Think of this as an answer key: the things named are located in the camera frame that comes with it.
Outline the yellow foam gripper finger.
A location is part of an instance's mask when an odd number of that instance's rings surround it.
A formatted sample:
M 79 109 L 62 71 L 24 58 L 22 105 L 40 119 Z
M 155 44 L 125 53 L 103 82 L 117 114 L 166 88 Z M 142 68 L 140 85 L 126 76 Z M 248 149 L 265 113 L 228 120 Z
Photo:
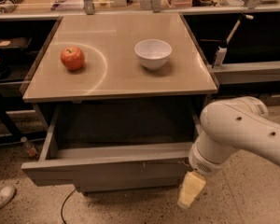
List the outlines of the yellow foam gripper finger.
M 188 209 L 199 196 L 206 184 L 205 178 L 197 172 L 187 172 L 179 190 L 177 204 Z

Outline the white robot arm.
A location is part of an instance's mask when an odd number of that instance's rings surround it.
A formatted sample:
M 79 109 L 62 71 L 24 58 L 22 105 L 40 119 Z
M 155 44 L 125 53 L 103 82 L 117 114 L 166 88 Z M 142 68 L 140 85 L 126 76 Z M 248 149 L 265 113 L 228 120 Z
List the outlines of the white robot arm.
M 280 166 L 280 124 L 268 120 L 259 99 L 246 96 L 214 101 L 200 115 L 201 129 L 189 151 L 190 172 L 180 186 L 177 204 L 187 209 L 235 152 L 249 151 Z

